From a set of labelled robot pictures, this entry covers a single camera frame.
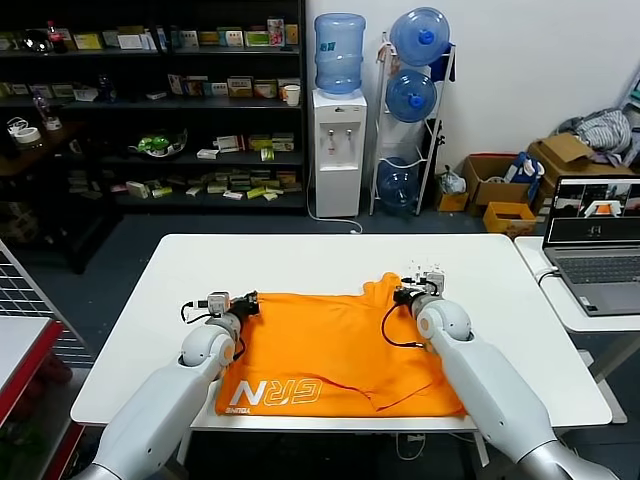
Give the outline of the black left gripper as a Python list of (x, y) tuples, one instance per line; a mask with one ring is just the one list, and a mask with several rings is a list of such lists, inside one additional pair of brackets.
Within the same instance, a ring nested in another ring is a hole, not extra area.
[(260, 313), (258, 293), (256, 291), (244, 296), (236, 297), (231, 301), (230, 313), (236, 317), (250, 317)]

